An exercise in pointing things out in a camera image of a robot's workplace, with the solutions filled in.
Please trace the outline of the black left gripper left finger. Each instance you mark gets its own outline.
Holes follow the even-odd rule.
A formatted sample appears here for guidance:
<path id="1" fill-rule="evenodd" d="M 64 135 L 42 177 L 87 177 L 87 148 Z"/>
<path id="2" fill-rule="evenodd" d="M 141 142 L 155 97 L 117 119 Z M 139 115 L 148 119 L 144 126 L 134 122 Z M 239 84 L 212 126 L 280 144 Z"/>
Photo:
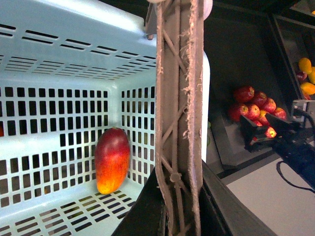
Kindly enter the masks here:
<path id="1" fill-rule="evenodd" d="M 114 236 L 166 236 L 166 207 L 153 169 L 136 202 Z"/>

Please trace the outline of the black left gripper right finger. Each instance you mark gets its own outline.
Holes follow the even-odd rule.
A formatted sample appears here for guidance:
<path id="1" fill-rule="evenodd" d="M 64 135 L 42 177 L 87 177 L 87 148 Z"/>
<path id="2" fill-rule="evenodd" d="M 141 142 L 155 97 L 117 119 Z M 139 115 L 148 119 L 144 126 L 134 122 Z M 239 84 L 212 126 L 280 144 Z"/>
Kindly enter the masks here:
<path id="1" fill-rule="evenodd" d="M 202 162 L 203 185 L 199 195 L 203 236 L 275 236 Z"/>

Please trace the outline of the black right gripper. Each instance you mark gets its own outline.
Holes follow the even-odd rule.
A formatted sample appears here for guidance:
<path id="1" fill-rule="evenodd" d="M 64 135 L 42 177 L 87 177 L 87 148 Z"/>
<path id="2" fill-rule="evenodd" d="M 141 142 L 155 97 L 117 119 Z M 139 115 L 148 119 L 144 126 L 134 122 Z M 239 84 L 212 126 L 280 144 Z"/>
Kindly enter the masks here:
<path id="1" fill-rule="evenodd" d="M 271 148 L 282 157 L 311 189 L 315 188 L 315 102 L 294 100 L 289 120 L 270 113 L 265 116 L 277 137 L 272 138 L 269 126 L 258 126 L 245 116 L 240 116 L 241 133 L 245 149 L 259 151 Z"/>

